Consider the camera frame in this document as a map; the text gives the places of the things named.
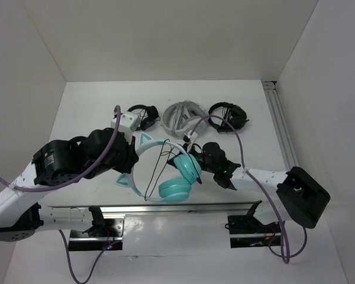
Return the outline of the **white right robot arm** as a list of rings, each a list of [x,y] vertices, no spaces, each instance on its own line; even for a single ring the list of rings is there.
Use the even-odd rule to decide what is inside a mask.
[[[283,221],[292,220],[298,225],[313,229],[325,211],[330,194],[304,169],[270,172],[246,169],[227,159],[218,143],[204,144],[201,152],[192,147],[189,151],[197,169],[212,173],[213,180],[222,188],[267,192],[279,199],[275,207]]]

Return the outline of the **teal cat-ear headphones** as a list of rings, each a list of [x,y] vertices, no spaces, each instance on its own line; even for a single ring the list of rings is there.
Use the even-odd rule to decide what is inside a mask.
[[[137,196],[143,198],[145,201],[175,204],[187,200],[192,190],[192,185],[196,182],[202,183],[202,169],[198,161],[180,144],[173,143],[168,139],[156,140],[146,133],[140,134],[136,154],[140,156],[150,148],[156,146],[170,146],[173,150],[179,150],[179,154],[173,158],[172,163],[181,174],[181,177],[162,182],[158,186],[158,198],[147,196],[145,193],[142,193],[138,189],[137,185],[135,184],[133,170],[130,173],[120,174],[117,177],[115,184],[124,188],[130,188]]]

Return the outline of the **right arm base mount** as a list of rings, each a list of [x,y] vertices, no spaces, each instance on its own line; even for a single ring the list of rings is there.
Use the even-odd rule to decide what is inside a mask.
[[[281,230],[276,222],[263,225],[252,216],[229,215],[224,227],[230,234],[232,249],[280,246]]]

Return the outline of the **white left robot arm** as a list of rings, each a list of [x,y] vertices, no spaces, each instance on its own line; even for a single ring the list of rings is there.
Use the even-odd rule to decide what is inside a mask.
[[[0,241],[20,241],[46,230],[100,235],[106,224],[99,206],[56,208],[39,201],[52,191],[109,170],[130,173],[138,160],[135,137],[114,133],[112,128],[47,143],[0,192]]]

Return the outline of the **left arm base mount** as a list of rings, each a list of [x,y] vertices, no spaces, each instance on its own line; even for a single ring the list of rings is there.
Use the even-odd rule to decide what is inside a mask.
[[[120,251],[123,248],[125,215],[108,215],[104,217],[104,228],[89,235],[71,230],[68,237],[68,250],[78,251]]]

